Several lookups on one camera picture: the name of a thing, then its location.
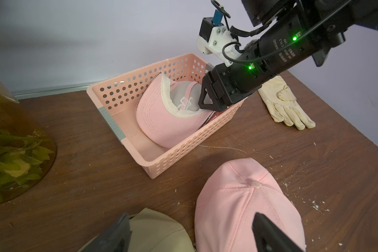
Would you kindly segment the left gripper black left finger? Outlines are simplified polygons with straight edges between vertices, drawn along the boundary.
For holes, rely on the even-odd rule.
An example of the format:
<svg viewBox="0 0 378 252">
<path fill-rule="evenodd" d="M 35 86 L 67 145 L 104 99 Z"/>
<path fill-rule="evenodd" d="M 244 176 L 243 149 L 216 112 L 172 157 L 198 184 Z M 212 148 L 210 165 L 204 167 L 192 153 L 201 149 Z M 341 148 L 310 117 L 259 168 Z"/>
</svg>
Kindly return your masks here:
<svg viewBox="0 0 378 252">
<path fill-rule="evenodd" d="M 131 238 L 129 215 L 123 213 L 111 226 L 94 237 L 82 252 L 127 252 Z"/>
</svg>

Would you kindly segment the beige baseball cap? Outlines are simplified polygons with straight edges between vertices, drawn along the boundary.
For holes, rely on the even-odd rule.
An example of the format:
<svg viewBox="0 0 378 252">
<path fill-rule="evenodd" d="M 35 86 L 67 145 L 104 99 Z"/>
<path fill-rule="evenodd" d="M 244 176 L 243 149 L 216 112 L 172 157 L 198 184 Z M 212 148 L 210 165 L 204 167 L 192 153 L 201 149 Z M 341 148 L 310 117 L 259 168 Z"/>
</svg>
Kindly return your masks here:
<svg viewBox="0 0 378 252">
<path fill-rule="evenodd" d="M 194 252 L 185 228 L 175 219 L 148 208 L 129 215 L 132 232 L 127 252 Z"/>
</svg>

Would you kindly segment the pink baseball cap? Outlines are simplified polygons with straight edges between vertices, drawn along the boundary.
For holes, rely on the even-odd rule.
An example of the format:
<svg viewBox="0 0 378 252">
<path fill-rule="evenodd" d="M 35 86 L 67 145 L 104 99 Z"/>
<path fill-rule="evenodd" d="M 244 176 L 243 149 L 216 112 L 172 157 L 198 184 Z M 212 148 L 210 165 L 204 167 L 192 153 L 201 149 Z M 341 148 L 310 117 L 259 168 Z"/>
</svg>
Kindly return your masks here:
<svg viewBox="0 0 378 252">
<path fill-rule="evenodd" d="M 202 188 L 194 219 L 197 251 L 257 251 L 252 230 L 256 213 L 266 215 L 300 249 L 306 249 L 299 212 L 269 171 L 246 158 L 223 163 Z"/>
</svg>

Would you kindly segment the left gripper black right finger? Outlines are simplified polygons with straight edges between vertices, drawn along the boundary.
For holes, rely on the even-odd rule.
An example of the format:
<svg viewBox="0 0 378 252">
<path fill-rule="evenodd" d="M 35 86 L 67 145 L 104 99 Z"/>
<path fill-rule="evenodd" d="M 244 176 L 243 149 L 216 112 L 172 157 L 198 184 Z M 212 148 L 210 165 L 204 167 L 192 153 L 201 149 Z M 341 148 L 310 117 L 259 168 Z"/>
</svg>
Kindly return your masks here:
<svg viewBox="0 0 378 252">
<path fill-rule="evenodd" d="M 266 215 L 255 213 L 252 230 L 258 252 L 302 252 Z"/>
</svg>

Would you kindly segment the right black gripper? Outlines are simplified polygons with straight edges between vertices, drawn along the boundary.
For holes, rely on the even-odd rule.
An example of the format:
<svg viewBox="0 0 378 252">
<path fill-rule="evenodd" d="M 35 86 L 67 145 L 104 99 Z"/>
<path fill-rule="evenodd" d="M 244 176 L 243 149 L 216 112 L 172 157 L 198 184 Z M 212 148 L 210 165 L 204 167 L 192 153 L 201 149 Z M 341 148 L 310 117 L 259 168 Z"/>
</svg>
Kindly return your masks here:
<svg viewBox="0 0 378 252">
<path fill-rule="evenodd" d="M 204 76 L 199 108 L 222 112 L 253 94 L 275 76 L 257 63 L 234 63 L 230 67 L 219 64 Z"/>
</svg>

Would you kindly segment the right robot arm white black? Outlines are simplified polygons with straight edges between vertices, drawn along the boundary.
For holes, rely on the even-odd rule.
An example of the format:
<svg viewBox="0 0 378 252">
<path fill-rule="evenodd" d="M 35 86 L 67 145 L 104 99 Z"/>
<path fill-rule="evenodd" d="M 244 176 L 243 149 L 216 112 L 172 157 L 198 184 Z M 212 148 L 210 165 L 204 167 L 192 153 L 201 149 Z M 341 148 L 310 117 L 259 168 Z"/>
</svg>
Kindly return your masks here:
<svg viewBox="0 0 378 252">
<path fill-rule="evenodd" d="M 222 112 L 281 72 L 312 57 L 317 67 L 345 42 L 352 25 L 378 30 L 378 1 L 243 1 L 254 29 L 228 25 L 230 14 L 213 1 L 197 46 L 222 63 L 202 79 L 201 109 Z"/>
</svg>

